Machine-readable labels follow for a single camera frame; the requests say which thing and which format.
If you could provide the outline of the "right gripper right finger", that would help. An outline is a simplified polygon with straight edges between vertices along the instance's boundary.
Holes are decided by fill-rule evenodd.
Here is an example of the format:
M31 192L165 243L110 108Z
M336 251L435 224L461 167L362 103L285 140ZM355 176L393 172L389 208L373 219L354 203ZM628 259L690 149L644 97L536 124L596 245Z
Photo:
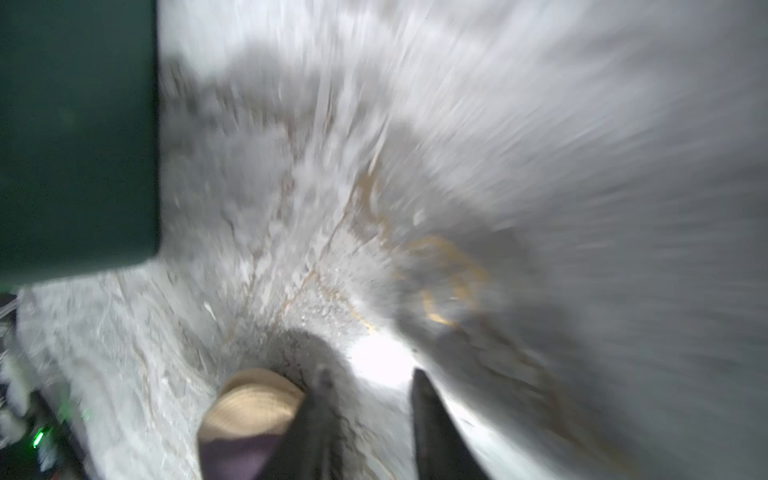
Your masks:
M420 368L413 371L411 407L419 479L489 479L464 442L436 387Z

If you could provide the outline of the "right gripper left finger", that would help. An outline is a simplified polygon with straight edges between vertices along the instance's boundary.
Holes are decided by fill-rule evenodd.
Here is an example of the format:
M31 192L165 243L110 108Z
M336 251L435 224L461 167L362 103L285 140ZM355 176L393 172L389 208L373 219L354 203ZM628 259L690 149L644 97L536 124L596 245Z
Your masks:
M337 391L320 367L296 416L258 479L332 479L337 440Z

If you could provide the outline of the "purple striped sock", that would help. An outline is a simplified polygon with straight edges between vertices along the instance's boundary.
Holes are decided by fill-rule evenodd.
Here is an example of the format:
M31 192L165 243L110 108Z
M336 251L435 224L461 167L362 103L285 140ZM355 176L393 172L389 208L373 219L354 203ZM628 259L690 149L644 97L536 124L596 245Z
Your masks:
M233 375L197 431L202 477L258 478L304 397L301 388L268 369L247 369Z

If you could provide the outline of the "green compartment tray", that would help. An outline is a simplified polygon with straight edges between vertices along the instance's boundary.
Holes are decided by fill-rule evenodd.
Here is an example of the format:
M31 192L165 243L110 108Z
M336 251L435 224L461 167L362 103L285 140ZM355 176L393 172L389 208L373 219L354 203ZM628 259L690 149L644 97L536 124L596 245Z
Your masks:
M157 5L1 5L1 288L160 243Z

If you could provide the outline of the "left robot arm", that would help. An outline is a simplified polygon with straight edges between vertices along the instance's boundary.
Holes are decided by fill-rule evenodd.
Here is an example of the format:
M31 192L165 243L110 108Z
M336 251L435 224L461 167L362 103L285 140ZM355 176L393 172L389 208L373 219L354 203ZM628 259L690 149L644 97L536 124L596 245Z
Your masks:
M87 479L84 454L44 398L17 341L18 298L1 295L1 477Z

